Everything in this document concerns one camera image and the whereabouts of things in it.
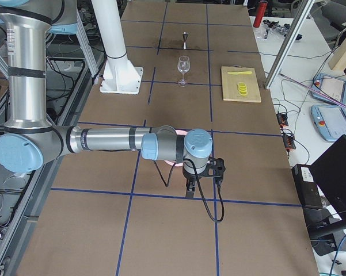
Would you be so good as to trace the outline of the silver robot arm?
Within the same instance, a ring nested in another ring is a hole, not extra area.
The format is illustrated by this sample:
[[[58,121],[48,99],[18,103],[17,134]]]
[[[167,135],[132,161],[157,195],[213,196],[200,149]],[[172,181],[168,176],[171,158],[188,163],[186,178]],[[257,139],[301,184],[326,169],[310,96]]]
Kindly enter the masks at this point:
[[[76,33],[76,1],[0,1],[6,25],[10,117],[0,137],[0,164],[28,173],[68,154],[82,151],[139,151],[147,160],[183,165],[187,193],[200,190],[211,177],[211,135],[194,129],[178,135],[174,128],[102,128],[54,126],[46,112],[47,32]]]

